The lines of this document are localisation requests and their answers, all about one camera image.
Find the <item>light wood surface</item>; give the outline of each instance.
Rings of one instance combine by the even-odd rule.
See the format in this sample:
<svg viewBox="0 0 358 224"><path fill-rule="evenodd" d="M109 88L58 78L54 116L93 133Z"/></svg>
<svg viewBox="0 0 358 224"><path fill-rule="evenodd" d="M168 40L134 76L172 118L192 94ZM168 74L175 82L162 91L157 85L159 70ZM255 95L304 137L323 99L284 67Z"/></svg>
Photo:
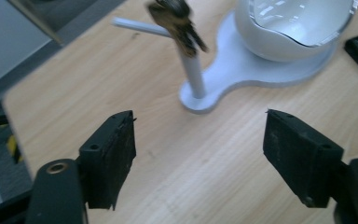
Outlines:
<svg viewBox="0 0 358 224"><path fill-rule="evenodd" d="M215 55L219 22L234 0L187 1ZM358 35L358 11L336 55L316 78L284 89L245 87L210 114L183 109L185 74L173 41L110 25L114 16L152 22L145 1L128 0L12 89L4 101L34 175L74 159L110 116L132 109L137 157L117 210L89 210L90 223L334 223L335 202L309 209L263 155L268 108L293 114L358 158L358 65L345 40Z"/></svg>

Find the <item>white stand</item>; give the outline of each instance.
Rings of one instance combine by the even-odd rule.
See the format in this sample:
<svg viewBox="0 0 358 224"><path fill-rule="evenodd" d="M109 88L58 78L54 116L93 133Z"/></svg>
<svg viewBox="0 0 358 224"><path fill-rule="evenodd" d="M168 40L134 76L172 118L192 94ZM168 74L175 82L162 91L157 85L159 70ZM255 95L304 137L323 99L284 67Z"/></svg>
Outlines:
<svg viewBox="0 0 358 224"><path fill-rule="evenodd" d="M164 28L157 25L118 18L113 20L113 24L170 36ZM281 88L307 81L324 68L337 48L334 44L310 58L277 63L254 55L242 41L236 29L234 11L231 11L223 19L217 34L217 56L203 73L200 71L198 57L187 58L180 53L188 81L182 86L179 97L188 110L197 114L208 113L226 93L243 86Z"/></svg>

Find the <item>floor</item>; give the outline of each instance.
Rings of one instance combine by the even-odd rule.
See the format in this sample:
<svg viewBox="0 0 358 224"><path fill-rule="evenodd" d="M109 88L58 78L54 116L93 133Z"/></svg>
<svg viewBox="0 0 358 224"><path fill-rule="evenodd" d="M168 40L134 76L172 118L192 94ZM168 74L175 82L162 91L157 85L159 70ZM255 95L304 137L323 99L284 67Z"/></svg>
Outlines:
<svg viewBox="0 0 358 224"><path fill-rule="evenodd" d="M10 71L0 80L0 115L5 115L1 100L5 92L43 64L55 53L90 28L95 22L120 5L124 0L31 0L63 41L50 41L41 50ZM32 180L24 161L16 162L7 142L12 131L0 125L0 202L32 188Z"/></svg>

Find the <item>white base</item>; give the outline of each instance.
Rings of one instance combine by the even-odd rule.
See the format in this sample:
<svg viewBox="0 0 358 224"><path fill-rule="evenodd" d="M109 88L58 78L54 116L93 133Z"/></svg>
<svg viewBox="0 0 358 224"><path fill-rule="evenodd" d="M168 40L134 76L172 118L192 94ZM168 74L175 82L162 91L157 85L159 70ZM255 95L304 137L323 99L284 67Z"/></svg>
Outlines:
<svg viewBox="0 0 358 224"><path fill-rule="evenodd" d="M193 113L208 113L229 91L243 86L281 88L305 82L315 76L330 61L337 44L307 59L290 63L268 61L254 55L237 32L234 11L223 19L217 34L217 56L203 72L206 94L193 97L187 82L180 90L182 104Z"/></svg>

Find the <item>bowl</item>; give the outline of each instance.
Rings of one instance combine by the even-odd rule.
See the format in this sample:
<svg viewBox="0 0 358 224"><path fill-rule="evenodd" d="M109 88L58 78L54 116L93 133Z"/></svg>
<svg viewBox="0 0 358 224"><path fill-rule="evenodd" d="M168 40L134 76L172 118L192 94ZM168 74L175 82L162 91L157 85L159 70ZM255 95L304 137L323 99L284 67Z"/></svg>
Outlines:
<svg viewBox="0 0 358 224"><path fill-rule="evenodd" d="M357 5L357 0L239 0L235 22L248 50L291 62L329 48Z"/></svg>

